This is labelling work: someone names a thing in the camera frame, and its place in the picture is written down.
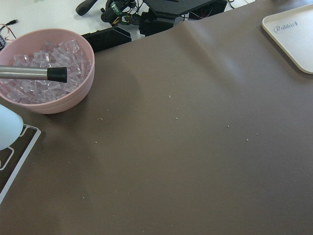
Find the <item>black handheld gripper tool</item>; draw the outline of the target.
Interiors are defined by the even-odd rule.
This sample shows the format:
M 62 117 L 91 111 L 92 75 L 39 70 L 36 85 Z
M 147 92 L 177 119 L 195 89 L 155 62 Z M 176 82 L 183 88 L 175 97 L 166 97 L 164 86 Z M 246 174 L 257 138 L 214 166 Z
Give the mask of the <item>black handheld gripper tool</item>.
M 96 2 L 96 0 L 85 0 L 76 7 L 75 11 L 79 16 L 83 16 Z M 108 0 L 105 8 L 100 9 L 100 19 L 111 26 L 130 24 L 131 12 L 134 11 L 134 14 L 137 14 L 140 6 L 137 0 Z

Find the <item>cream rabbit tray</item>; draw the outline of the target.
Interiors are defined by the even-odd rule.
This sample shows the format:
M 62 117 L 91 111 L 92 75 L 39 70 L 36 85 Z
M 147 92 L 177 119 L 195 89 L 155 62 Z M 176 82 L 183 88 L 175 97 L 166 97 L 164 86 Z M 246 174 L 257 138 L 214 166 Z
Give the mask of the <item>cream rabbit tray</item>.
M 313 5 L 263 18 L 262 27 L 304 73 L 313 73 Z

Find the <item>black plastic device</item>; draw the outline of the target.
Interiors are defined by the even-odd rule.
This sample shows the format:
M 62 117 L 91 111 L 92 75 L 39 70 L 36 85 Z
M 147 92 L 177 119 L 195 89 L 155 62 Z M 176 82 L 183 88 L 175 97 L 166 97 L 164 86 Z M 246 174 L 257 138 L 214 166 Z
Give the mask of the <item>black plastic device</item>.
M 138 27 L 139 33 L 144 36 L 163 32 L 174 26 L 177 18 L 201 20 L 225 10 L 225 0 L 145 0 L 148 11 L 134 14 L 130 24 Z M 103 51 L 115 46 L 131 42 L 129 32 L 120 28 L 123 24 L 111 26 L 108 29 L 84 34 L 94 52 Z

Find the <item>white cup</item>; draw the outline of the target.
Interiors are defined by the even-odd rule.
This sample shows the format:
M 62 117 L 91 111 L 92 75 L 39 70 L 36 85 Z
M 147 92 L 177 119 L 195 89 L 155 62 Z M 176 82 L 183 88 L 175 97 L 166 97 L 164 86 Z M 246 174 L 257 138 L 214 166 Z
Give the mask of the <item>white cup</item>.
M 0 106 L 0 149 L 4 150 L 20 136 L 23 119 L 12 110 Z

